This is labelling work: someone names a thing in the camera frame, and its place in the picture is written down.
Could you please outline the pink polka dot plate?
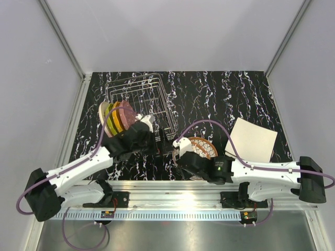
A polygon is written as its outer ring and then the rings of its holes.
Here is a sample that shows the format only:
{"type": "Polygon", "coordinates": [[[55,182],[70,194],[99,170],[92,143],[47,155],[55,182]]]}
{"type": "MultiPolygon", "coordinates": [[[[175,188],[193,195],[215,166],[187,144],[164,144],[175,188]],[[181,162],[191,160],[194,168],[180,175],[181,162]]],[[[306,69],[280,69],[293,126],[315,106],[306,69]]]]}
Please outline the pink polka dot plate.
{"type": "Polygon", "coordinates": [[[119,115],[121,119],[121,123],[124,126],[125,130],[128,130],[131,125],[137,122],[136,116],[137,114],[134,112],[130,103],[123,100],[120,103],[119,115]]]}

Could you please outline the orange polka dot plate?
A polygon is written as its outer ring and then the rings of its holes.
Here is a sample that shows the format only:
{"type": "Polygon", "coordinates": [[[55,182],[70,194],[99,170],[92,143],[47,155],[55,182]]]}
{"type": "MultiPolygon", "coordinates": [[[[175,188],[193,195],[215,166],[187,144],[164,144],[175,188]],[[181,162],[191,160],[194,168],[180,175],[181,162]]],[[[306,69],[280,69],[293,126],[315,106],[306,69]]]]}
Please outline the orange polka dot plate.
{"type": "Polygon", "coordinates": [[[113,122],[114,122],[114,125],[117,129],[118,132],[123,132],[125,130],[124,128],[124,125],[121,121],[121,117],[120,117],[120,114],[119,114],[119,110],[116,109],[117,107],[120,106],[120,102],[117,101],[113,104],[112,106],[112,109],[113,109],[113,112],[112,112],[112,119],[113,119],[113,122]]]}

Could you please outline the green polka dot plate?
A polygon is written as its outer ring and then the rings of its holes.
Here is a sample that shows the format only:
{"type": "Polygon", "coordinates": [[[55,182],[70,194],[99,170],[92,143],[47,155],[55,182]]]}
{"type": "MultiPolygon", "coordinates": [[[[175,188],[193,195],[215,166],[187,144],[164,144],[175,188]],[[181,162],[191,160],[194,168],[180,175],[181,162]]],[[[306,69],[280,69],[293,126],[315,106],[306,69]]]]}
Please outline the green polka dot plate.
{"type": "MultiPolygon", "coordinates": [[[[109,114],[112,108],[113,108],[113,105],[111,103],[108,103],[107,108],[105,110],[105,117],[109,114]]],[[[109,115],[109,117],[107,118],[107,127],[110,133],[112,134],[112,136],[115,136],[118,134],[118,130],[116,129],[114,125],[112,115],[109,115]]]]}

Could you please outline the metal wire dish rack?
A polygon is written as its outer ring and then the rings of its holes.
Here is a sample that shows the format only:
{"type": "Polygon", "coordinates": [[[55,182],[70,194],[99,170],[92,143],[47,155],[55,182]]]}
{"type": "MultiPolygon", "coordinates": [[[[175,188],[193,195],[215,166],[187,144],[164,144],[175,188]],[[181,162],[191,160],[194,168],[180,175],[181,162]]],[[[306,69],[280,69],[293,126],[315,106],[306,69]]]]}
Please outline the metal wire dish rack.
{"type": "Polygon", "coordinates": [[[150,73],[114,80],[105,85],[105,90],[109,102],[125,100],[136,113],[153,115],[153,130],[159,153],[172,153],[177,119],[160,74],[150,73]]]}

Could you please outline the cream round plate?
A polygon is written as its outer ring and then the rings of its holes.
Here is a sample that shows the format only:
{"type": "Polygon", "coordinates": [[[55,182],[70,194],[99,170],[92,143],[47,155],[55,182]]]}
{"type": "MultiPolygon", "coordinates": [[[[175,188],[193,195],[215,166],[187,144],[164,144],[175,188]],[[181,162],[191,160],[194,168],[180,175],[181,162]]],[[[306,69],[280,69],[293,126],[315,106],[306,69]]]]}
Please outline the cream round plate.
{"type": "MultiPolygon", "coordinates": [[[[109,105],[109,103],[106,102],[106,101],[101,102],[100,105],[99,105],[98,115],[99,115],[99,119],[100,119],[101,125],[104,125],[104,123],[105,123],[105,118],[106,118],[105,117],[105,111],[106,111],[108,105],[109,105]]],[[[112,134],[109,131],[107,124],[105,124],[105,126],[104,126],[104,131],[105,131],[105,133],[107,134],[107,136],[109,138],[112,137],[112,134]]]]}

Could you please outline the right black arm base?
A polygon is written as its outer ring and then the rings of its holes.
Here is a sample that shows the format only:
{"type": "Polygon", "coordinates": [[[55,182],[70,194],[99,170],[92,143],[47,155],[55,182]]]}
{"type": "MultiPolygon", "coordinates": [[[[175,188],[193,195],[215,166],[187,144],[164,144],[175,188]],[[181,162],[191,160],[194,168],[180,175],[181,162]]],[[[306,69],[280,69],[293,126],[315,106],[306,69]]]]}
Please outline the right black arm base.
{"type": "Polygon", "coordinates": [[[248,208],[267,208],[268,202],[266,200],[255,202],[250,199],[239,199],[236,191],[223,191],[220,193],[220,204],[225,209],[244,210],[248,208]]]}

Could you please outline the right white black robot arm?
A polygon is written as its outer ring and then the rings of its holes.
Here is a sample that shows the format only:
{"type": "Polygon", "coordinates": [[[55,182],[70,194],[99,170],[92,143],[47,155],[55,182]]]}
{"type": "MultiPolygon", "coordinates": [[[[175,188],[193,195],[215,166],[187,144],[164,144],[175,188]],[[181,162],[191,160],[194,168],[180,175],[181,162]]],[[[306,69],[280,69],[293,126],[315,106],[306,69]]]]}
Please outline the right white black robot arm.
{"type": "Polygon", "coordinates": [[[310,158],[299,162],[244,162],[229,156],[202,157],[196,152],[176,154],[179,168],[192,176],[215,185],[234,184],[239,187],[237,202],[244,208],[267,199],[297,197],[308,203],[325,203],[326,193],[322,169],[310,158]]]}

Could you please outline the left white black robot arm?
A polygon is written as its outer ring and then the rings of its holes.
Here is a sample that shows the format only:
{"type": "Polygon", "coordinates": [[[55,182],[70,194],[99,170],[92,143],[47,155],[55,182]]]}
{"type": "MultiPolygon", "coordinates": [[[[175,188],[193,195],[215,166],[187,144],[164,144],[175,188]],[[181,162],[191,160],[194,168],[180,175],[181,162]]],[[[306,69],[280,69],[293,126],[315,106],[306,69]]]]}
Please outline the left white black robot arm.
{"type": "Polygon", "coordinates": [[[122,162],[133,153],[156,151],[153,125],[138,121],[112,138],[101,137],[97,148],[65,166],[43,172],[34,170],[26,185],[27,200],[37,221],[54,217],[61,209],[86,206],[106,208],[113,203],[113,188],[101,179],[79,186],[84,178],[122,162]]]}

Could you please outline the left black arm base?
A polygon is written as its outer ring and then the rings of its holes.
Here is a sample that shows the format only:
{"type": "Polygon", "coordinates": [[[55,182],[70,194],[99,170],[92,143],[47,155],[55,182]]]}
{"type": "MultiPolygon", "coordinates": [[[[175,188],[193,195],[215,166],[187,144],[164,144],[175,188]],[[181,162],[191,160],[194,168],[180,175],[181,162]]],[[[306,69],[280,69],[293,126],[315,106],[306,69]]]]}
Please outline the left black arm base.
{"type": "Polygon", "coordinates": [[[97,203],[85,203],[84,208],[128,208],[129,195],[127,191],[113,191],[104,195],[97,203]]]}

